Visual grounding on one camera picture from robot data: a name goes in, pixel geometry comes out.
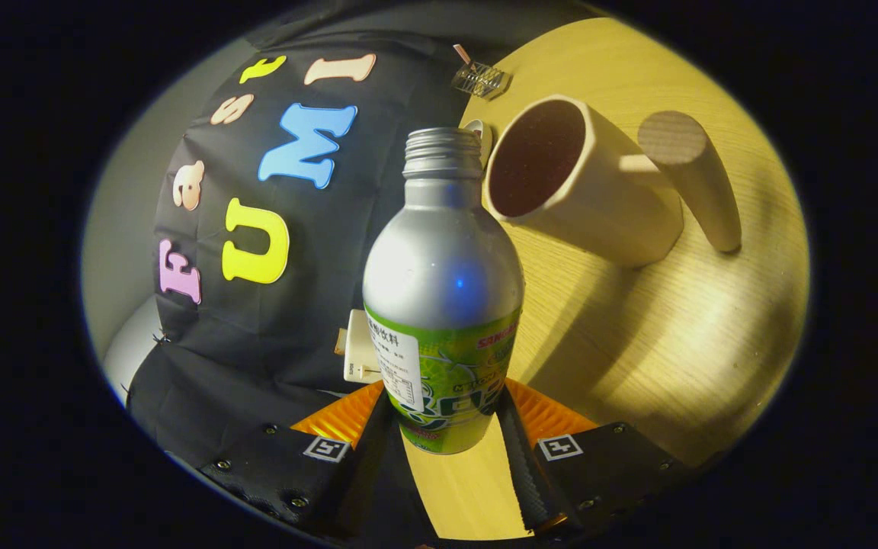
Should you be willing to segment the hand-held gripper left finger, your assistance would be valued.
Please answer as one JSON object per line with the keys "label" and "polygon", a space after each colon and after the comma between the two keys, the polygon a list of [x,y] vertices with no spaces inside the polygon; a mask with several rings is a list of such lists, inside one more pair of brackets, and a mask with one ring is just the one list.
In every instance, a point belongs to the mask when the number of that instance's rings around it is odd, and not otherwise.
{"label": "hand-held gripper left finger", "polygon": [[266,520],[308,538],[434,535],[381,381],[295,424],[259,424],[199,472]]}

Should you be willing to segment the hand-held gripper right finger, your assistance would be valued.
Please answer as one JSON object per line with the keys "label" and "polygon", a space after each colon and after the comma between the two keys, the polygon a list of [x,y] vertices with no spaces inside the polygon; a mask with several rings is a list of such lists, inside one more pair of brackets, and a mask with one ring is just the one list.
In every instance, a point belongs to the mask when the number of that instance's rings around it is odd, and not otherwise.
{"label": "hand-held gripper right finger", "polygon": [[630,424],[599,425],[512,379],[497,417],[524,528],[535,535],[600,534],[694,475]]}

